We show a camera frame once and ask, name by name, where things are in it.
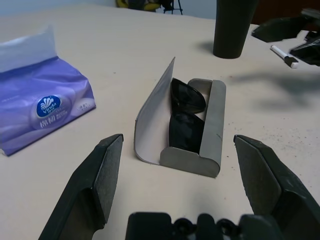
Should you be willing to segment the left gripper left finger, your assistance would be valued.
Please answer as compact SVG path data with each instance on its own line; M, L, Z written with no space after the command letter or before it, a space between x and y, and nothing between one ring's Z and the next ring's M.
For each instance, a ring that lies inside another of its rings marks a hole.
M124 136L102 139L72 173L41 240L91 240L108 222L117 188Z

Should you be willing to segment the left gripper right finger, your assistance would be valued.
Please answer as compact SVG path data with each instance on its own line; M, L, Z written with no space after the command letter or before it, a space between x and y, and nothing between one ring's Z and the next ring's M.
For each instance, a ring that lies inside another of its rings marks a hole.
M318 240L320 206L297 175L261 141L235 135L233 142L253 213L272 216L286 240Z

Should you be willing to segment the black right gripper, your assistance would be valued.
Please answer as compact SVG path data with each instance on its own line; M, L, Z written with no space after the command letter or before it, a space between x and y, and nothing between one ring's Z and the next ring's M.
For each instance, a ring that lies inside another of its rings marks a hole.
M280 42L296 38L308 19L315 25L320 24L320 11L304 8L301 15L305 17L282 17L268 20L251 32L251 35L263 42ZM320 65L320 39L314 38L292 48L289 53L309 65Z

